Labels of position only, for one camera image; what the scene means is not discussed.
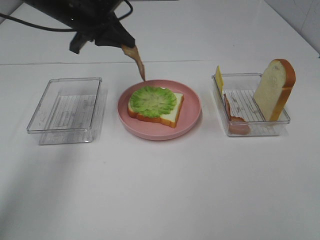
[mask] open-faced sandwich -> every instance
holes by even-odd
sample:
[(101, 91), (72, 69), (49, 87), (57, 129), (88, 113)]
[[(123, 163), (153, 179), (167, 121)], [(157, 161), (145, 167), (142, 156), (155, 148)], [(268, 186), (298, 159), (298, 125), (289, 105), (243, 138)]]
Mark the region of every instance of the open-faced sandwich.
[(184, 95), (168, 88), (144, 86), (132, 93), (128, 114), (145, 122), (161, 123), (175, 128)]

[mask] yellow cheese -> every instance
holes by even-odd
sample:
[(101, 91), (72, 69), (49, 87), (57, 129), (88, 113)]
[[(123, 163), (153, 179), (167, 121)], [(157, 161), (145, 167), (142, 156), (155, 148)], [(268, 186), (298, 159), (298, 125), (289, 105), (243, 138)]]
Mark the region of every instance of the yellow cheese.
[(222, 90), (224, 88), (224, 79), (222, 78), (219, 65), (216, 66), (216, 70), (215, 70), (215, 82), (216, 82), (216, 85), (218, 86), (220, 95), (222, 96)]

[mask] black cable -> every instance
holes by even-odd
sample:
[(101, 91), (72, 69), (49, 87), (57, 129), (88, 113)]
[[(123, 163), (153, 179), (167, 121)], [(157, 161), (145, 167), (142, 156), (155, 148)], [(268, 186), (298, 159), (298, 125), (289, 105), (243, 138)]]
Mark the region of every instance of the black cable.
[[(130, 8), (130, 11), (126, 14), (124, 14), (123, 16), (119, 17), (118, 20), (122, 20), (125, 19), (126, 17), (128, 17), (130, 14), (132, 14), (134, 8), (132, 7), (131, 3), (128, 0), (123, 0)], [(8, 20), (12, 20), (15, 21), (17, 23), (32, 27), (32, 28), (36, 28), (36, 29), (40, 29), (40, 30), (45, 30), (45, 31), (50, 31), (50, 32), (62, 32), (62, 33), (69, 33), (69, 32), (78, 32), (81, 31), (81, 29), (72, 29), (72, 28), (51, 28), (51, 27), (46, 27), (46, 26), (41, 26), (41, 25), (37, 25), (37, 24), (33, 24), (31, 22), (27, 22), (27, 21), (23, 21), (19, 18), (13, 17), (13, 16), (9, 16), (6, 14), (3, 14), (0, 12), (0, 17), (4, 18), (4, 19), (8, 19)], [(106, 24), (101, 24), (98, 26), (94, 26), (91, 28), (86, 29), (86, 31), (88, 30), (95, 30), (95, 29), (99, 29), (99, 28), (104, 28), (106, 27)]]
[(123, 0), (130, 8), (130, 11), (128, 13), (126, 13), (125, 15), (121, 16), (118, 18), (119, 21), (121, 21), (122, 19), (125, 19), (126, 17), (128, 17), (130, 14), (132, 14), (132, 12), (134, 11), (134, 7), (131, 5), (131, 3), (128, 0)]
[(4, 19), (9, 19), (9, 20), (15, 21), (15, 22), (23, 24), (23, 25), (27, 25), (27, 26), (32, 27), (32, 28), (51, 31), (51, 32), (65, 32), (65, 33), (67, 33), (67, 32), (76, 32), (76, 30), (74, 30), (72, 28), (64, 29), (64, 28), (51, 28), (51, 27), (46, 27), (46, 26), (40, 26), (40, 25), (37, 25), (37, 24), (33, 24), (31, 22), (23, 21), (23, 20), (21, 20), (19, 18), (15, 18), (13, 16), (5, 15), (3, 13), (0, 13), (0, 17), (2, 17)]

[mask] white wall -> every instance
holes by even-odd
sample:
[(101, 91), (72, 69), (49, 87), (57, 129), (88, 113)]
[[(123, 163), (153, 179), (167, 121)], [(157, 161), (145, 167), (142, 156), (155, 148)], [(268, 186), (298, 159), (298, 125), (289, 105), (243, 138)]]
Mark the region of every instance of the white wall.
[(20, 0), (0, 0), (0, 13), (10, 15), (21, 4)]
[(320, 54), (320, 0), (265, 0)]

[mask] bread crust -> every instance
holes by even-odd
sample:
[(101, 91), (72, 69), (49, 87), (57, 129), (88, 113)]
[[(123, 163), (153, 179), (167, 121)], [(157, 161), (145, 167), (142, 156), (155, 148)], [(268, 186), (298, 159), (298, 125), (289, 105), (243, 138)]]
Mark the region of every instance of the bread crust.
[(178, 118), (179, 118), (179, 115), (180, 115), (180, 110), (181, 110), (181, 107), (182, 107), (182, 104), (183, 104), (184, 99), (185, 99), (185, 97), (182, 96), (180, 106), (178, 107), (178, 113), (177, 113), (177, 115), (176, 115), (176, 117), (175, 117), (175, 122), (170, 121), (170, 120), (168, 120), (168, 119), (163, 119), (163, 118), (161, 118), (161, 117), (147, 117), (147, 116), (143, 116), (142, 114), (140, 114), (140, 113), (138, 113), (138, 112), (134, 112), (134, 111), (130, 110), (129, 107), (127, 107), (127, 109), (128, 109), (128, 115), (129, 115), (131, 118), (138, 119), (138, 120), (140, 120), (140, 121), (150, 122), (150, 123), (160, 123), (160, 124), (169, 126), (169, 127), (171, 127), (171, 128), (175, 128), (175, 127), (177, 126), (177, 121), (178, 121)]
[(282, 92), (276, 102), (275, 108), (271, 114), (269, 121), (277, 121), (285, 104), (290, 96), (292, 88), (296, 82), (296, 73), (292, 65), (285, 59), (274, 59), (273, 61), (279, 61), (285, 69), (286, 79), (282, 86)]

